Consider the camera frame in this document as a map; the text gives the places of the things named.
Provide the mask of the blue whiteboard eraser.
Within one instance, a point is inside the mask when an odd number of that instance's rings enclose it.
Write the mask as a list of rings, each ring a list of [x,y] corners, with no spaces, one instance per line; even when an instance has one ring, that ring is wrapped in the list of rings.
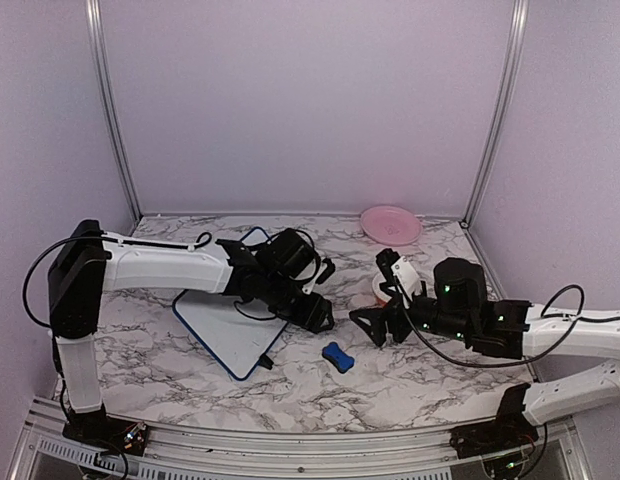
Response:
[[[355,365],[355,359],[343,351],[336,342],[330,342],[322,349],[322,357],[341,374],[345,374]]]

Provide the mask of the small blue-framed whiteboard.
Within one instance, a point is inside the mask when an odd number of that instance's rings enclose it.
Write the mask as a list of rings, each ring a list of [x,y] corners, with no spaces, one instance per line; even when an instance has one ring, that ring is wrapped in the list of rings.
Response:
[[[210,233],[199,235],[194,249],[206,255],[214,272],[204,275],[201,287],[186,289],[174,299],[174,315],[233,379],[244,381],[259,366],[270,369],[267,353],[287,323],[259,301],[242,311],[235,308],[241,297],[230,284],[229,256]]]

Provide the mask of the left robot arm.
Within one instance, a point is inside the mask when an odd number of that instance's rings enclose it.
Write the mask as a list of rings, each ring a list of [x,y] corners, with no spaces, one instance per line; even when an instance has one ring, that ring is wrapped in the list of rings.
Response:
[[[44,250],[37,267],[56,257],[47,273],[48,319],[26,313],[50,330],[54,364],[65,382],[68,428],[96,445],[121,428],[102,399],[94,347],[103,293],[127,289],[181,289],[262,302],[275,318],[313,334],[334,326],[332,304],[315,292],[334,272],[303,231],[286,228],[260,243],[214,239],[193,243],[142,240],[81,221],[73,233]]]

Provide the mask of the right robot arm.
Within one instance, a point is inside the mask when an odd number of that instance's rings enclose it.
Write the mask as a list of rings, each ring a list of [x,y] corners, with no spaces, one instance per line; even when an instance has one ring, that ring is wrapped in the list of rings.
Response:
[[[507,389],[485,438],[505,448],[525,424],[541,426],[557,418],[620,402],[620,311],[555,309],[525,300],[491,301],[481,265],[448,257],[433,270],[434,293],[404,257],[386,249],[376,259],[382,307],[349,314],[372,342],[404,342],[435,335],[456,340],[490,358],[491,368],[524,366],[550,355],[596,357],[602,364],[546,383]]]

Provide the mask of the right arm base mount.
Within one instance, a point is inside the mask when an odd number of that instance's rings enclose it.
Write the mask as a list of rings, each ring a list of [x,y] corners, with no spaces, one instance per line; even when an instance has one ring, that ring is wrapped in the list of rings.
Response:
[[[537,429],[527,421],[491,420],[453,428],[450,446],[459,459],[513,449],[539,438]]]

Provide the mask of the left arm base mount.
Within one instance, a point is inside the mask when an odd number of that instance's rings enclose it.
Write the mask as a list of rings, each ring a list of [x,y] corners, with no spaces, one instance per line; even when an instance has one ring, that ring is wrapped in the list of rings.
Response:
[[[74,419],[64,426],[62,432],[67,439],[134,456],[144,454],[148,433],[148,427],[143,422],[109,416]]]

